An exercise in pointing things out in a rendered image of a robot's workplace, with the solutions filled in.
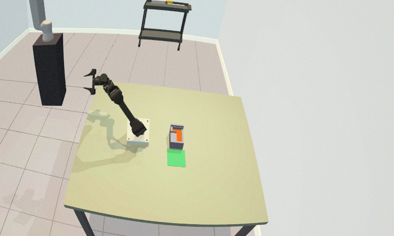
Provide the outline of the orange block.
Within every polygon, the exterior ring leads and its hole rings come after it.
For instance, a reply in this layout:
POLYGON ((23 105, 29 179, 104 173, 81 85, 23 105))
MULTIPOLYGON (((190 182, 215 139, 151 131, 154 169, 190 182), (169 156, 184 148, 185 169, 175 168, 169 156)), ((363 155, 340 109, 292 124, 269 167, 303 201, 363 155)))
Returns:
POLYGON ((176 131, 177 141, 181 142, 181 130, 173 130, 176 131))

